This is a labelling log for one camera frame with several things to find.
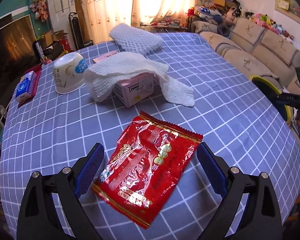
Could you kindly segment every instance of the sofa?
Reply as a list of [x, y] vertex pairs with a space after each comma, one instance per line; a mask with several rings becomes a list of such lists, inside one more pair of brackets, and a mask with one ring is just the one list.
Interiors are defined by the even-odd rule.
[[214, 51], [247, 78], [261, 76], [280, 92], [287, 90], [300, 95], [294, 69], [300, 67], [300, 51], [281, 36], [245, 18], [237, 20], [229, 38], [215, 33], [211, 24], [194, 22], [194, 25], [197, 33], [207, 40]]

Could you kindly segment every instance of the blue gripper pad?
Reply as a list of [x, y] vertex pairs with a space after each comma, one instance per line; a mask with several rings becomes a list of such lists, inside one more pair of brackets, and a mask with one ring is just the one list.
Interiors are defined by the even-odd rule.
[[228, 193], [226, 187], [227, 178], [216, 163], [214, 157], [211, 156], [212, 154], [212, 152], [210, 153], [208, 149], [205, 148], [203, 143], [199, 144], [197, 148], [197, 158], [206, 173], [214, 192], [224, 198]]
[[80, 196], [85, 194], [89, 189], [90, 183], [92, 182], [101, 165], [104, 157], [104, 152], [105, 150], [103, 148], [103, 145], [99, 144], [80, 170], [75, 181], [74, 190], [74, 194], [77, 198], [80, 198]]

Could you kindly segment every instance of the red plastic wrapper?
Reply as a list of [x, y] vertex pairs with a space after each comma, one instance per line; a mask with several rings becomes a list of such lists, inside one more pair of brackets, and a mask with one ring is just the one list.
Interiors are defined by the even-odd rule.
[[141, 111], [118, 139], [92, 191], [148, 228], [168, 200], [203, 136]]

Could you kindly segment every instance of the crumpled white cloth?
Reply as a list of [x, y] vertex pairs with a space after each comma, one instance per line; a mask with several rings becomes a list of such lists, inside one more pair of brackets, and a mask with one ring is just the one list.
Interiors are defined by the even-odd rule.
[[159, 78], [165, 99], [174, 104], [194, 106], [193, 88], [167, 75], [169, 66], [146, 59], [133, 52], [121, 52], [84, 71], [84, 81], [90, 95], [98, 102], [106, 99], [114, 85], [141, 73], [153, 73]]
[[125, 51], [146, 55], [163, 44], [163, 39], [156, 34], [121, 23], [113, 27], [109, 37], [115, 40]]

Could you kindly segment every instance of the pink cardboard box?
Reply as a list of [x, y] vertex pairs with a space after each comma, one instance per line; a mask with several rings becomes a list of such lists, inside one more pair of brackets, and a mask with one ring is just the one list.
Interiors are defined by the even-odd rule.
[[[100, 62], [117, 53], [117, 51], [105, 53], [100, 57], [94, 58], [93, 62]], [[129, 80], [121, 80], [114, 86], [113, 92], [119, 100], [129, 108], [153, 94], [154, 75], [151, 73], [142, 73]]]

